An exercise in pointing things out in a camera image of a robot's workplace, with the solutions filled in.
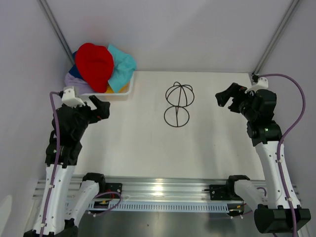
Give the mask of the yellow bucket hat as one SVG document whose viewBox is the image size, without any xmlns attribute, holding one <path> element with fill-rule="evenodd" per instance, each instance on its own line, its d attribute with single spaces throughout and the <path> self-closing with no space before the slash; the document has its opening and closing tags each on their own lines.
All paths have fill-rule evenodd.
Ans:
<svg viewBox="0 0 316 237">
<path fill-rule="evenodd" d="M 129 90 L 129 85 L 130 85 L 130 83 L 127 83 L 125 86 L 123 86 L 120 89 L 120 91 L 118 93 L 126 93 Z M 115 94 L 115 92 L 113 91 L 113 89 L 111 88 L 111 86 L 109 84 L 107 84 L 107 90 L 105 93 Z"/>
</svg>

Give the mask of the red bucket hat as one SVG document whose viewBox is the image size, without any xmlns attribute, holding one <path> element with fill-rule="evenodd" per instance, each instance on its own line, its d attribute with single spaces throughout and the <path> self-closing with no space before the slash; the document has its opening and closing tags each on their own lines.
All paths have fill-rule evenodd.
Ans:
<svg viewBox="0 0 316 237">
<path fill-rule="evenodd" d="M 105 46 L 83 44 L 76 52 L 75 64 L 81 77 L 95 92 L 106 92 L 114 71 L 114 60 Z"/>
</svg>

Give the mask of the blue bucket hat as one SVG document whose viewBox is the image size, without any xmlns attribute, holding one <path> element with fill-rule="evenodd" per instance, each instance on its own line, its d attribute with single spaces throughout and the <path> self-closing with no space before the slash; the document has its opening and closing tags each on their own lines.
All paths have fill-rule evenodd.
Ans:
<svg viewBox="0 0 316 237">
<path fill-rule="evenodd" d="M 69 70 L 69 74 L 74 76 L 75 78 L 78 78 L 78 79 L 83 79 L 81 74 L 79 73 L 78 71 L 78 68 L 76 66 L 76 64 L 74 64 L 71 69 Z"/>
</svg>

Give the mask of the teal bucket hat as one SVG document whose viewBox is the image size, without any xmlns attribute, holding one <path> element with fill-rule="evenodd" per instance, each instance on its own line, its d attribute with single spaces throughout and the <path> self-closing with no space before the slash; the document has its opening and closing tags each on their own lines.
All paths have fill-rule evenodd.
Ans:
<svg viewBox="0 0 316 237">
<path fill-rule="evenodd" d="M 135 59 L 123 51 L 117 49 L 112 44 L 108 45 L 114 61 L 114 70 L 108 80 L 108 84 L 114 93 L 120 91 L 130 82 L 134 71 L 137 68 Z"/>
</svg>

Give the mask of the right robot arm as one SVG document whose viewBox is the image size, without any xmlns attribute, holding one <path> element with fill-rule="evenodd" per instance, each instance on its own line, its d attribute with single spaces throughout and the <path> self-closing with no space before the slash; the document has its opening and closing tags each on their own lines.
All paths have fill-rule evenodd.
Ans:
<svg viewBox="0 0 316 237">
<path fill-rule="evenodd" d="M 287 171 L 283 136 L 273 120 L 277 95 L 260 88 L 249 90 L 232 83 L 215 95 L 218 106 L 229 99 L 231 112 L 247 120 L 247 134 L 260 158 L 266 191 L 263 195 L 245 175 L 231 175 L 226 181 L 225 194 L 230 199 L 241 198 L 253 211 L 257 230 L 262 234 L 291 233 L 294 237 L 311 219 L 310 210 L 297 198 Z"/>
</svg>

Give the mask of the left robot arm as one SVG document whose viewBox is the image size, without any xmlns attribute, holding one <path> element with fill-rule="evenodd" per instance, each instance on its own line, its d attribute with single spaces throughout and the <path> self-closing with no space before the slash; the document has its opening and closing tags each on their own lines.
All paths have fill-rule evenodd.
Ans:
<svg viewBox="0 0 316 237">
<path fill-rule="evenodd" d="M 81 138 L 90 124 L 110 116 L 110 103 L 89 97 L 96 107 L 77 100 L 73 106 L 62 104 L 53 110 L 53 131 L 46 148 L 46 181 L 42 203 L 33 228 L 26 237 L 76 237 L 78 226 L 94 197 L 106 194 L 103 174 L 88 173 L 69 206 L 67 193 L 82 149 Z"/>
</svg>

